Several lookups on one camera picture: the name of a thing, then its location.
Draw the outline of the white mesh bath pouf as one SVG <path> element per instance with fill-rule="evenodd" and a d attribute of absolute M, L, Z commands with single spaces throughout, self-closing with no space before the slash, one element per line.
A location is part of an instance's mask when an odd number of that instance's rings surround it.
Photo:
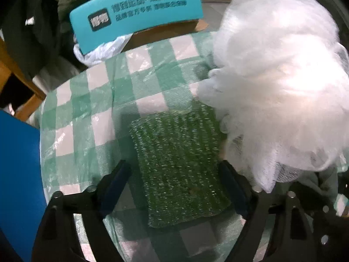
<path fill-rule="evenodd" d="M 251 184 L 329 168 L 348 148 L 348 52 L 317 0 L 233 0 L 198 86 L 227 135 L 225 155 Z"/>

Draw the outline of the blue cardboard box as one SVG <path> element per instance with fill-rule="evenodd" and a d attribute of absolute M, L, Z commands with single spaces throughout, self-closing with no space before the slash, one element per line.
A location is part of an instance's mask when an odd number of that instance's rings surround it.
<path fill-rule="evenodd" d="M 40 132 L 1 111 L 1 230 L 23 261 L 31 260 L 46 206 Z"/>

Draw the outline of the green white checkered tablecloth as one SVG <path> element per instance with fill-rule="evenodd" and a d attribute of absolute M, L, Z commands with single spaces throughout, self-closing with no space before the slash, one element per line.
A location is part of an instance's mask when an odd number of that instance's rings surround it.
<path fill-rule="evenodd" d="M 194 106 L 214 64 L 214 33 L 170 38 L 121 53 L 66 81 L 35 113 L 45 196 L 78 193 L 125 159 L 132 175 L 104 224 L 126 261 L 224 261 L 244 221 L 232 209 L 170 228 L 148 225 L 132 121 Z"/>

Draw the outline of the wooden louvered cabinet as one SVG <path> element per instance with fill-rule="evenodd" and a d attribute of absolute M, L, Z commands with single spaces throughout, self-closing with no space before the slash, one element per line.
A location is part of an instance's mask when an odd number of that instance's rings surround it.
<path fill-rule="evenodd" d="M 8 108 L 14 117 L 26 122 L 45 98 L 46 94 L 22 73 L 1 38 L 1 109 Z"/>

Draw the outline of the white plastic bag behind table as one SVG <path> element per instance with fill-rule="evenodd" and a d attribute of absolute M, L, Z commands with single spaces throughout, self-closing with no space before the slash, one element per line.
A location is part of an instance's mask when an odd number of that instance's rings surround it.
<path fill-rule="evenodd" d="M 114 41 L 97 46 L 96 49 L 87 54 L 83 54 L 79 44 L 76 43 L 73 47 L 73 52 L 79 62 L 87 67 L 93 67 L 113 56 L 116 56 L 117 54 L 120 54 L 132 38 L 132 35 L 133 34 L 131 33 L 125 36 L 119 36 Z"/>

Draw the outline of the dark hanging jacket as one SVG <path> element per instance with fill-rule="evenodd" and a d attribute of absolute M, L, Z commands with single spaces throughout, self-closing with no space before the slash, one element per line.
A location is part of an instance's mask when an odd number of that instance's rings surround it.
<path fill-rule="evenodd" d="M 69 15 L 90 0 L 1 0 L 1 30 L 9 55 L 28 78 L 63 58 L 85 68 L 73 52 Z"/>

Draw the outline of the teal shoe box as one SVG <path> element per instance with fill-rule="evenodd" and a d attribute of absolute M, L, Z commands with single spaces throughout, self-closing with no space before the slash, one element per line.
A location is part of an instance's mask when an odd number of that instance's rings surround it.
<path fill-rule="evenodd" d="M 90 0 L 70 13 L 82 54 L 117 37 L 203 17 L 201 0 Z"/>

